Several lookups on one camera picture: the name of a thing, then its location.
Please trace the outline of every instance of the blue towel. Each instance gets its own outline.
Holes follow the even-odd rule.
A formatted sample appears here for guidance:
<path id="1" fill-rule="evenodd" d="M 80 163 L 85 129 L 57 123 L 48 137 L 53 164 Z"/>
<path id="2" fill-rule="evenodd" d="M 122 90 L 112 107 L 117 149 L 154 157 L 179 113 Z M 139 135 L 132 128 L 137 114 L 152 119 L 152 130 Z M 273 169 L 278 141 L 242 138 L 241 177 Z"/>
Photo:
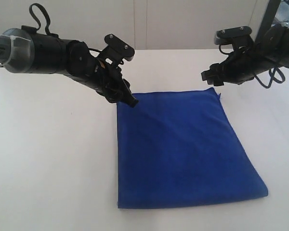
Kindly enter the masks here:
<path id="1" fill-rule="evenodd" d="M 118 103 L 118 207 L 173 208 L 265 197 L 268 189 L 214 88 Z"/>

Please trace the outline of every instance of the microfiber towel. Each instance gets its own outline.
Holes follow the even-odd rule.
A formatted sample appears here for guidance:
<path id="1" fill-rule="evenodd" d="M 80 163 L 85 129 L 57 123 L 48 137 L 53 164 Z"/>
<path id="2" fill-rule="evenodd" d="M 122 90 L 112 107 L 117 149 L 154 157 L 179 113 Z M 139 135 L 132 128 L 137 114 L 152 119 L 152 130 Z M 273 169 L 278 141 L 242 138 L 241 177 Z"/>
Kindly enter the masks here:
<path id="1" fill-rule="evenodd" d="M 211 205 L 268 195 L 214 88 L 134 95 L 134 108 L 117 105 L 118 208 Z"/>

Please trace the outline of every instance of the white tabletop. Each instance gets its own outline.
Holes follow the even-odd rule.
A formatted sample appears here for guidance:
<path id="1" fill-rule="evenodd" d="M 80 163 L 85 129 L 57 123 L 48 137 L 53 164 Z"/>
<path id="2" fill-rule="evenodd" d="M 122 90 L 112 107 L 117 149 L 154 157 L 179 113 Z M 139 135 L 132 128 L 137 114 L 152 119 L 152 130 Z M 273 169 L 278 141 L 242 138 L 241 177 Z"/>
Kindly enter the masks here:
<path id="1" fill-rule="evenodd" d="M 208 88 L 217 50 L 137 51 L 123 66 L 133 92 Z M 265 181 L 263 199 L 178 209 L 117 209 L 116 106 L 60 75 L 0 69 L 0 231 L 289 231 L 289 70 L 266 90 L 216 88 Z"/>

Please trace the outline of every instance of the black metal frame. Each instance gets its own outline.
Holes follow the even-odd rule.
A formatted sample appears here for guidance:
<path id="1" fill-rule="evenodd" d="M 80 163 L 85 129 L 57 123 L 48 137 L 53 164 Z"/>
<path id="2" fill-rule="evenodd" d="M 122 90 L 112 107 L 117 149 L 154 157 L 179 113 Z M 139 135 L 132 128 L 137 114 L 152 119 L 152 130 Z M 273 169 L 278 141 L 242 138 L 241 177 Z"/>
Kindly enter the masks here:
<path id="1" fill-rule="evenodd" d="M 255 42 L 258 43 L 262 40 L 265 33 L 271 28 L 272 22 L 274 20 L 275 14 L 278 10 L 281 0 L 269 0 L 268 6 L 263 16 L 263 20 L 259 27 L 259 31 Z"/>

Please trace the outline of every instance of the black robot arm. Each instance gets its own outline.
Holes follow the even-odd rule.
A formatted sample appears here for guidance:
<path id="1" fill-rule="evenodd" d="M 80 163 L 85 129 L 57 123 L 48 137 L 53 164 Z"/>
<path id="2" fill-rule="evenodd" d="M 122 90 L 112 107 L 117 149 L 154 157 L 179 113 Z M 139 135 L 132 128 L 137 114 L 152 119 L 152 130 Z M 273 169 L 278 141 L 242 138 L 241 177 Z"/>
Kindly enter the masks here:
<path id="1" fill-rule="evenodd" d="M 283 83 L 286 78 L 279 68 L 289 68 L 289 28 L 277 24 L 257 44 L 250 34 L 248 26 L 217 31 L 214 43 L 219 45 L 220 51 L 227 54 L 228 58 L 220 64 L 212 64 L 209 70 L 202 72 L 202 80 L 221 86 L 224 82 L 242 84 L 255 78 L 265 88 L 270 88 L 273 82 Z M 230 44 L 234 51 L 224 53 L 221 46 Z M 267 70 L 271 78 L 268 85 L 265 85 L 257 75 Z"/>
<path id="2" fill-rule="evenodd" d="M 39 34 L 41 23 L 33 13 L 38 7 L 46 19 L 46 34 Z M 39 27 L 12 28 L 0 36 L 0 66 L 13 73 L 63 74 L 104 96 L 110 103 L 123 102 L 134 107 L 136 100 L 130 84 L 122 78 L 120 64 L 131 61 L 135 50 L 110 34 L 106 48 L 90 49 L 86 43 L 61 39 L 49 30 L 50 18 L 43 6 L 34 3 L 29 12 Z M 91 51 L 99 52 L 97 57 Z"/>

